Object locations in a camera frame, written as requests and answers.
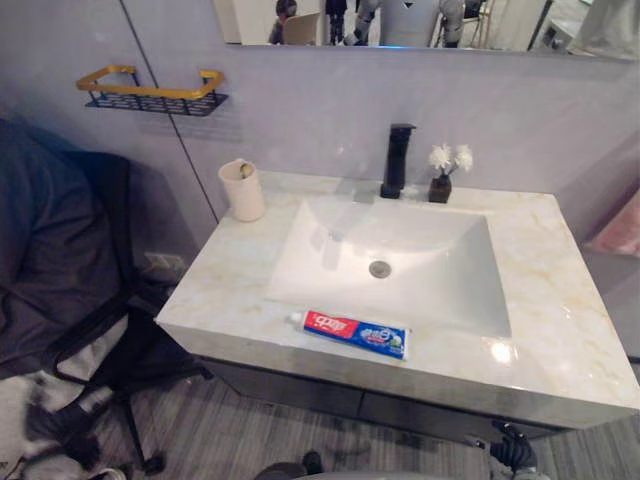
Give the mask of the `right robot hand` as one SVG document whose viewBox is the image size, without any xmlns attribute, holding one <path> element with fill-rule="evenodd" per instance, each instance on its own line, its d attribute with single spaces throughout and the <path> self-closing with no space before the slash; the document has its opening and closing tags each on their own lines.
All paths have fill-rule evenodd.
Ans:
<svg viewBox="0 0 640 480">
<path fill-rule="evenodd" d="M 490 457 L 507 469 L 509 479 L 533 479 L 538 474 L 538 460 L 525 434 L 510 422 L 494 420 L 492 426 L 502 440 L 491 443 Z"/>
</svg>

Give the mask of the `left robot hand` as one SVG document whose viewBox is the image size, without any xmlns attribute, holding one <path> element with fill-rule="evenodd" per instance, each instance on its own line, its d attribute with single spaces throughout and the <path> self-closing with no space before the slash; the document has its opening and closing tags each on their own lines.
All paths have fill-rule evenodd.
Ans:
<svg viewBox="0 0 640 480">
<path fill-rule="evenodd" d="M 255 480 L 267 479 L 297 479 L 304 476 L 320 474 L 324 472 L 321 455 L 315 451 L 308 451 L 300 463 L 277 462 L 265 467 L 258 473 Z"/>
</svg>

